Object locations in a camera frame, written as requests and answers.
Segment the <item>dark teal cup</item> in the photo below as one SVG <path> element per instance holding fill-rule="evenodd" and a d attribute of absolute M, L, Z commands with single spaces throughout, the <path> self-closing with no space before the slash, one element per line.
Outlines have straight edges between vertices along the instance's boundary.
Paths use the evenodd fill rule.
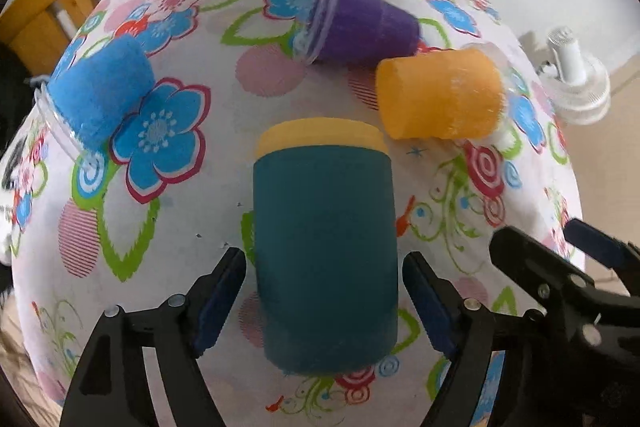
<path fill-rule="evenodd" d="M 341 118 L 258 139 L 254 251 L 266 357 L 285 372 L 349 373 L 398 332 L 392 161 L 382 132 Z"/>

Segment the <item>orange cup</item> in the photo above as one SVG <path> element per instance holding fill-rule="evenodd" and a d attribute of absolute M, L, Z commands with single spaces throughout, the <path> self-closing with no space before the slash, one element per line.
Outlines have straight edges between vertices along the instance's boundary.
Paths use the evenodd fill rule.
<path fill-rule="evenodd" d="M 388 58 L 375 71 L 384 130 L 394 140 L 488 138 L 508 115 L 510 69 L 491 43 Z"/>

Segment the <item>blue cup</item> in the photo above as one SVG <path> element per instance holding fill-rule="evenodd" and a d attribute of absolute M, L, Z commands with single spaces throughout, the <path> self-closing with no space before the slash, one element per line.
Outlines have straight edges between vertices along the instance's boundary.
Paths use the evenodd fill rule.
<path fill-rule="evenodd" d="M 44 82 L 39 115 L 73 160 L 96 153 L 155 84 L 142 46 L 124 35 Z"/>

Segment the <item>purple cup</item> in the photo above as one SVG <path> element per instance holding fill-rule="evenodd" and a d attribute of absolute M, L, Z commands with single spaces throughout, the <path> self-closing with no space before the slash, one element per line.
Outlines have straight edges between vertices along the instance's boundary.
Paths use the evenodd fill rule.
<path fill-rule="evenodd" d="M 385 0 L 307 0 L 292 41 L 296 60 L 374 67 L 386 58 L 416 54 L 420 23 Z"/>

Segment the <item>white floor fan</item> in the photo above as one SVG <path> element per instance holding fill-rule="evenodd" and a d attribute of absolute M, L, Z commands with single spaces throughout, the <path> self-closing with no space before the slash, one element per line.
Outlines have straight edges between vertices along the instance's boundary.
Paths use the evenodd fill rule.
<path fill-rule="evenodd" d="M 594 55 L 584 51 L 570 28 L 553 28 L 548 35 L 550 61 L 538 67 L 538 77 L 555 113 L 567 124 L 589 126 L 611 107 L 611 80 Z"/>

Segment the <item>floral tablecloth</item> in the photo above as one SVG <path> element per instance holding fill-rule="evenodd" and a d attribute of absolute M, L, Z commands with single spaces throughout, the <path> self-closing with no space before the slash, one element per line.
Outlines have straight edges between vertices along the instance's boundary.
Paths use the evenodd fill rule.
<path fill-rule="evenodd" d="M 99 156 L 79 168 L 31 113 L 3 158 L 15 181 L 12 261 L 17 321 L 56 425 L 81 350 L 111 305 L 153 308 L 254 246 L 258 136 L 307 117 L 378 124 L 372 72 L 292 57 L 306 0 L 101 0 L 56 68 L 68 72 L 133 36 L 158 81 L 152 98 Z M 459 293 L 492 311 L 532 305 L 489 261 L 500 225 L 533 235 L 574 265 L 562 228 L 579 195 L 553 109 L 518 39 L 487 0 L 386 0 L 421 24 L 422 52 L 477 46 L 514 83 L 506 131 L 486 141 L 390 144 L 399 248 L 421 251 Z"/>

